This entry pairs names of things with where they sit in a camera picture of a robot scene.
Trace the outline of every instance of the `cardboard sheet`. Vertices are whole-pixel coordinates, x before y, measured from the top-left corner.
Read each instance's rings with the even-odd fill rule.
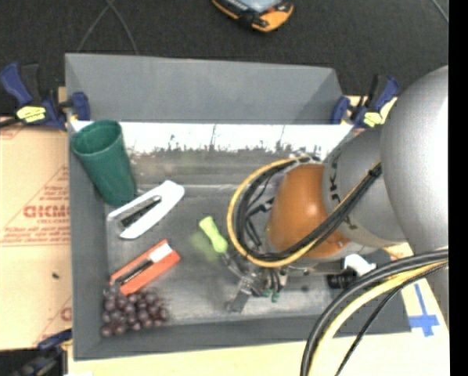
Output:
[[[67,134],[0,131],[0,350],[71,327]]]

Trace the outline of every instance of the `white plastic object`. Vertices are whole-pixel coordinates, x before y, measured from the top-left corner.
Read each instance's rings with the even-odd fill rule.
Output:
[[[108,214],[107,220],[115,220],[120,222],[120,228],[123,229],[120,238],[124,240],[134,240],[140,237],[147,230],[150,230],[157,222],[159,222],[184,196],[185,189],[183,186],[174,183],[173,181],[166,180],[156,188],[147,191],[143,195],[135,198],[133,201],[124,206],[112,211]],[[139,206],[143,206],[153,197],[160,198],[160,201],[151,207],[147,213],[142,215],[138,220],[132,224],[124,227],[121,219],[127,213],[135,212]]]

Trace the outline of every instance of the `orange device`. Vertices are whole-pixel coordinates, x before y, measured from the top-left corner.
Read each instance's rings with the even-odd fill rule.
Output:
[[[241,25],[269,32],[283,25],[293,12],[287,0],[211,0]]]
[[[177,251],[162,240],[110,277],[124,295],[132,294],[180,261]]]

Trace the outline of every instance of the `black floor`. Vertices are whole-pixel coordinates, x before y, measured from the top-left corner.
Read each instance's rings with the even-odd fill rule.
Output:
[[[39,63],[46,90],[63,85],[63,55],[78,50],[300,63],[332,67],[344,93],[362,94],[375,74],[394,76],[402,91],[448,64],[449,0],[292,1],[288,23],[261,34],[238,27],[210,0],[116,0],[134,43],[108,9],[80,46],[104,0],[0,0],[0,70],[16,60]],[[0,84],[0,114],[15,104]],[[0,375],[34,354],[0,352]]]

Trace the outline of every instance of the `yellow-green object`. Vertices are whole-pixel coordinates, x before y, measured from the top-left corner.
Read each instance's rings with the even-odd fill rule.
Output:
[[[213,249],[215,252],[219,254],[227,251],[228,242],[227,240],[220,234],[220,231],[213,220],[213,217],[208,216],[205,217],[203,220],[200,221],[200,228],[204,233],[210,238],[211,244],[213,245]]]

